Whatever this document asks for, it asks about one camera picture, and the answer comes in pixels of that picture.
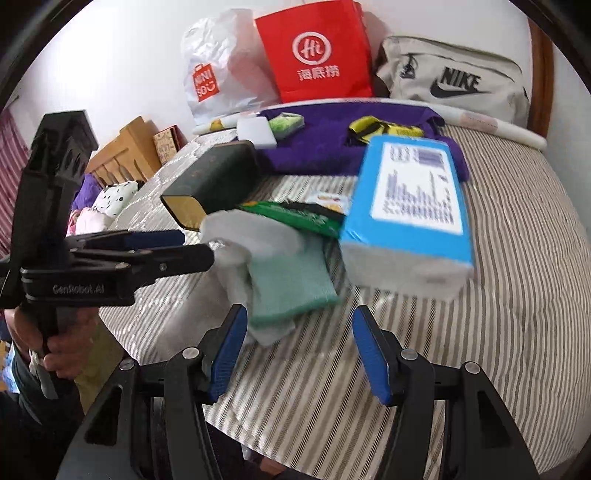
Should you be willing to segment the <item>person's left hand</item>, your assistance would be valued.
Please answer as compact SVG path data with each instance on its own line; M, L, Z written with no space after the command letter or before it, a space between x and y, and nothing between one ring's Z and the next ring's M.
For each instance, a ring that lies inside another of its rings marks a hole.
M92 349L92 337L99 321L98 312L97 308L78 309L74 323L63 333L48 339L49 353L43 357L43 366L48 372L69 380L82 372ZM4 315L17 350L29 362L29 352L42 349L41 333L20 308L5 310Z

